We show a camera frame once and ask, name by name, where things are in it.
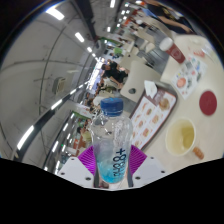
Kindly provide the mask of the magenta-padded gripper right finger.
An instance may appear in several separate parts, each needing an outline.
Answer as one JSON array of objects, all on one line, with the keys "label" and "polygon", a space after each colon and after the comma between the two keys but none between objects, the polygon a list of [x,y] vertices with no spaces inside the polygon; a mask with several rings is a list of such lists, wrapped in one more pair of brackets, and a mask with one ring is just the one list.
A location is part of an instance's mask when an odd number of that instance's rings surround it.
[{"label": "magenta-padded gripper right finger", "polygon": [[166,170],[153,156],[147,156],[132,146],[129,156],[127,181],[130,188],[140,188],[166,176]]}]

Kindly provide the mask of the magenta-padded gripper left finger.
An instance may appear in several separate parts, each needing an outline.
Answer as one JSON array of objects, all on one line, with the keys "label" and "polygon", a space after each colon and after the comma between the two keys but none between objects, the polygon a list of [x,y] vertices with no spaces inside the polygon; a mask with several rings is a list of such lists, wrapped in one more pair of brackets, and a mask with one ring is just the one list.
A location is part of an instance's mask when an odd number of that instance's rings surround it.
[{"label": "magenta-padded gripper left finger", "polygon": [[98,188],[100,184],[93,147],[85,149],[78,157],[70,157],[58,176],[86,188]]}]

